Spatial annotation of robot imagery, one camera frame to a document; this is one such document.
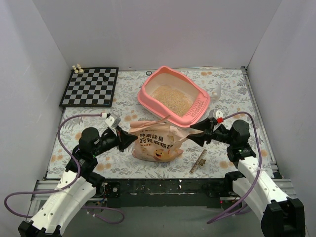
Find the floral tablecloth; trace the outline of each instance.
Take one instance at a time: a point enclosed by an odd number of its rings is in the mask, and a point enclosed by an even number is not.
[[[222,84],[221,98],[216,102],[211,102],[207,113],[202,119],[206,118],[208,112],[214,108],[221,110],[225,116],[237,111],[247,111],[254,116],[263,156],[263,168],[273,177],[270,166],[270,154],[262,139],[259,121],[255,116],[242,71],[181,70],[180,72],[191,78],[198,86],[208,91],[209,94],[219,83]],[[110,112],[121,117],[120,126],[127,131],[132,120],[157,120],[158,118],[148,112],[137,100],[137,93],[147,78],[145,71],[119,72],[111,108],[66,108],[62,120],[72,115]],[[235,116],[226,120],[224,125],[230,128],[236,119],[244,119],[250,122],[250,118],[247,116]],[[66,147],[72,150],[78,144],[81,132],[90,126],[97,128],[100,133],[106,128],[102,118],[75,118],[66,123],[61,131],[61,138]],[[252,126],[250,128],[251,137],[249,143],[256,154],[258,154]],[[201,148],[188,140],[182,145],[181,149],[184,152],[181,156],[168,163],[158,163],[134,158],[131,154],[133,150],[132,145],[124,153],[119,152],[117,149],[112,149],[98,156],[98,165],[95,171],[105,178],[223,178],[227,172],[236,170],[227,158],[226,147],[227,145],[225,144],[212,141],[211,144]],[[203,149],[207,149],[205,165],[197,168],[194,174],[190,174],[190,169]],[[60,178],[69,159],[70,157],[62,149],[58,140],[56,140],[46,177],[48,179]]]

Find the chessboard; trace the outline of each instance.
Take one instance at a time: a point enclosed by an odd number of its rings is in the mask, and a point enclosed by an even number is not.
[[[119,68],[72,70],[61,107],[111,107]]]

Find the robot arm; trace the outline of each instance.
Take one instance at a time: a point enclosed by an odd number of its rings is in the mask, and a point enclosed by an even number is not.
[[[105,123],[108,128],[99,136],[94,127],[86,128],[79,139],[79,145],[73,149],[73,155],[80,164],[80,177],[69,188],[61,188],[72,182],[78,173],[73,159],[66,165],[62,178],[56,189],[41,210],[31,218],[23,221],[18,230],[21,237],[61,237],[65,228],[81,207],[97,193],[102,193],[105,178],[93,169],[98,164],[96,156],[114,148],[123,152],[137,136],[130,135],[119,127],[120,119],[108,114]]]
[[[219,124],[219,121],[223,121],[222,115],[220,111],[212,110],[207,119],[191,126],[203,132],[191,134],[187,138],[200,146],[205,141],[209,144],[212,139],[229,144],[228,158],[238,171],[227,173],[225,183],[228,191],[241,197],[247,194],[260,170],[254,189],[245,198],[245,202],[259,219],[265,237],[304,237],[305,217],[301,201],[298,198],[291,199],[261,170],[256,154],[248,144],[249,124],[236,120],[231,129],[227,130]]]

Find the cat litter bag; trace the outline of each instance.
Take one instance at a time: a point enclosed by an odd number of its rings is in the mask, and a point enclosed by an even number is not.
[[[133,156],[148,161],[168,162],[183,153],[181,145],[187,140],[188,132],[159,121],[133,121],[130,134],[136,135]]]

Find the pink litter box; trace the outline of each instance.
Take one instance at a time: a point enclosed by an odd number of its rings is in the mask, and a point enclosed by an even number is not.
[[[193,102],[192,106],[182,116],[176,115],[163,103],[152,97],[153,92],[160,86],[167,85],[182,92],[187,99]],[[138,93],[139,102],[150,112],[160,118],[170,115],[168,121],[181,128],[189,128],[196,123],[206,112],[211,101],[209,94],[198,87],[185,75],[162,66],[154,72],[142,85]]]

